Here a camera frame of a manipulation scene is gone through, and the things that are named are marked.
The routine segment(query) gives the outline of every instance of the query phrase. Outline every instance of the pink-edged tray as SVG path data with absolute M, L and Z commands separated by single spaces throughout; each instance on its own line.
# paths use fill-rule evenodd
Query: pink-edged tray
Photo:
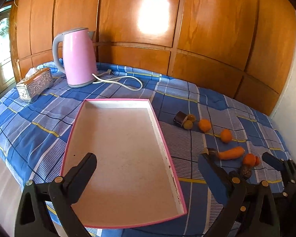
M 61 175 L 92 152 L 97 168 L 72 205 L 85 227 L 131 228 L 186 214 L 182 190 L 149 100 L 84 100 Z

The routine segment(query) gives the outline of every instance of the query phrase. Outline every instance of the door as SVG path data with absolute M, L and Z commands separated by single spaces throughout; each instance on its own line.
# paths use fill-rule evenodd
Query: door
M 0 10 L 0 93 L 15 81 L 10 54 L 10 8 L 7 6 Z

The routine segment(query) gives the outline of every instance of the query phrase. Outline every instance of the electric kettle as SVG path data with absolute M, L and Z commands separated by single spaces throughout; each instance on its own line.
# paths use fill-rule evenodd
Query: electric kettle
M 83 87 L 94 81 L 97 74 L 92 43 L 93 32 L 88 28 L 75 28 L 58 34 L 53 41 L 53 57 L 57 68 L 66 74 L 70 87 Z M 63 42 L 64 66 L 59 62 L 58 44 Z

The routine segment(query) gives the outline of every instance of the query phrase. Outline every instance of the decorative tissue box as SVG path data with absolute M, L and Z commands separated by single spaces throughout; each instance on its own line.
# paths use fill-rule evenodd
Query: decorative tissue box
M 52 82 L 51 70 L 49 68 L 43 68 L 30 77 L 23 78 L 16 84 L 16 89 L 19 92 L 21 100 L 32 103 L 42 91 L 51 87 Z

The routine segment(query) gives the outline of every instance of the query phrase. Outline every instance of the plaid tablecloth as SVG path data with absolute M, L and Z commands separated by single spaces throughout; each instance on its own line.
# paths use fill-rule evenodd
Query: plaid tablecloth
M 73 121 L 86 98 L 150 99 L 180 180 L 187 215 L 136 229 L 88 228 L 93 236 L 152 237 L 156 233 L 161 236 L 201 236 L 206 232 L 222 205 L 215 201 L 198 170 L 198 155 L 204 147 L 225 151 L 241 146 L 245 153 L 260 157 L 264 152 L 285 160 L 290 157 L 280 133 L 266 115 L 212 90 L 158 73 L 104 63 L 98 64 L 99 70 L 112 69 L 115 76 L 136 76 L 143 82 L 143 89 L 134 92 L 108 83 L 70 88 L 65 75 L 58 72 L 53 62 L 40 67 L 51 67 L 54 84 L 37 101 L 24 103 L 16 89 L 0 100 L 0 156 L 22 189 L 29 179 L 36 183 L 50 182 L 60 174 Z M 120 81 L 128 86 L 140 86 L 134 79 Z M 197 120 L 210 120 L 211 131 L 202 133 L 197 124 L 190 131 L 174 126 L 173 118 L 178 111 L 192 113 Z M 222 143 L 219 138 L 226 128 L 233 135 L 229 144 Z M 241 161 L 239 158 L 218 164 L 230 172 L 237 170 Z M 261 180 L 268 180 L 273 192 L 283 190 L 280 173 L 264 162 L 255 168 L 248 181 L 257 183 Z M 52 203 L 47 202 L 47 206 L 52 219 L 59 223 Z

